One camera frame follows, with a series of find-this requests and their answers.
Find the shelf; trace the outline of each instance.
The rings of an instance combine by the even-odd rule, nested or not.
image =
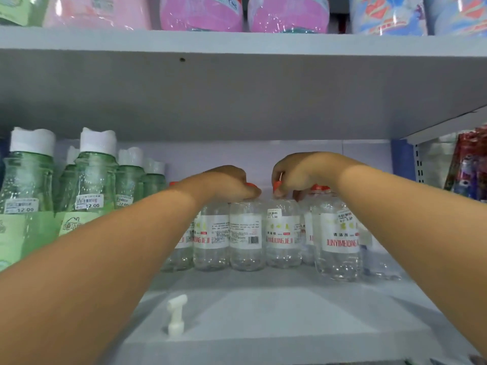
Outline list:
[[[101,363],[271,365],[444,356],[435,331],[443,333],[448,321],[414,283],[390,284],[338,284],[305,266],[160,274]],[[179,294],[188,296],[186,330],[170,340],[166,305]]]
[[[487,41],[0,28],[3,126],[120,140],[403,138],[487,104]]]

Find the store shelf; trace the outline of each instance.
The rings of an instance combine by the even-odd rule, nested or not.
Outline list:
[[[445,355],[450,326],[413,283],[337,284],[313,268],[161,274],[103,364],[311,364]],[[403,296],[396,294],[407,292]],[[188,295],[170,340],[167,300]]]
[[[0,28],[4,126],[122,140],[403,138],[487,104],[487,41]]]

